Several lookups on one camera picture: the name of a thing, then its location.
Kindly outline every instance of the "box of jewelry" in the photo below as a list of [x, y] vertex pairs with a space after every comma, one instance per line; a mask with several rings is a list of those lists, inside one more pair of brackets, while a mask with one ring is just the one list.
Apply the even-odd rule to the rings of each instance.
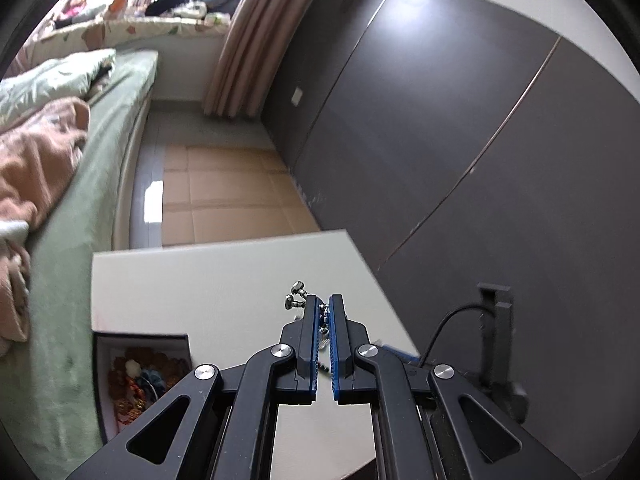
[[187, 336], [94, 333], [94, 392], [106, 444], [191, 369]]

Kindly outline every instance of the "dark gray wardrobe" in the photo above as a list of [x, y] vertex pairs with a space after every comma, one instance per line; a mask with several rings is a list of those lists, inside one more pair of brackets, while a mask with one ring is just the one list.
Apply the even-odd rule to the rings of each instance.
[[[606, 478], [640, 427], [638, 102], [483, 0], [314, 0], [262, 120], [418, 348], [478, 282], [513, 287], [525, 426]], [[478, 368], [477, 314], [433, 356]]]

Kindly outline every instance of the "pink striped curtain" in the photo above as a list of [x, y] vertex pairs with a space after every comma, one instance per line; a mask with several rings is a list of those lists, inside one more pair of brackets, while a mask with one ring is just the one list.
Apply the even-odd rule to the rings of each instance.
[[311, 0], [242, 0], [209, 89], [204, 113], [255, 117]]

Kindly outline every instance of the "electrical outlet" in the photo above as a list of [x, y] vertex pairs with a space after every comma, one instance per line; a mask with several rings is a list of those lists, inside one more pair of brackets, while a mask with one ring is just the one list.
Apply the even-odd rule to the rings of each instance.
[[300, 103], [300, 99], [302, 99], [302, 90], [296, 87], [291, 97], [291, 104], [294, 106], [298, 106], [298, 104]]

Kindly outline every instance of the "black cable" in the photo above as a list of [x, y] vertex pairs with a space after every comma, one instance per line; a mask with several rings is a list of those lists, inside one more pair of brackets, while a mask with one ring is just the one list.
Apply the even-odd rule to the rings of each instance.
[[424, 363], [427, 361], [427, 357], [429, 357], [429, 354], [431, 353], [431, 349], [433, 349], [433, 345], [435, 345], [436, 339], [440, 335], [440, 332], [442, 332], [442, 329], [444, 328], [444, 326], [447, 324], [447, 321], [452, 317], [454, 317], [456, 314], [459, 314], [460, 312], [464, 312], [465, 310], [481, 310], [482, 312], [485, 312], [491, 315], [492, 317], [495, 317], [494, 312], [490, 308], [485, 307], [484, 305], [481, 305], [479, 303], [469, 303], [463, 306], [459, 306], [458, 308], [455, 308], [454, 310], [449, 312], [445, 317], [442, 318], [442, 321], [438, 325], [436, 332], [434, 332], [433, 337], [431, 337], [431, 342], [429, 343], [429, 346], [427, 346], [427, 349], [420, 356], [420, 360], [418, 361], [418, 366], [420, 368], [422, 368], [424, 366]]

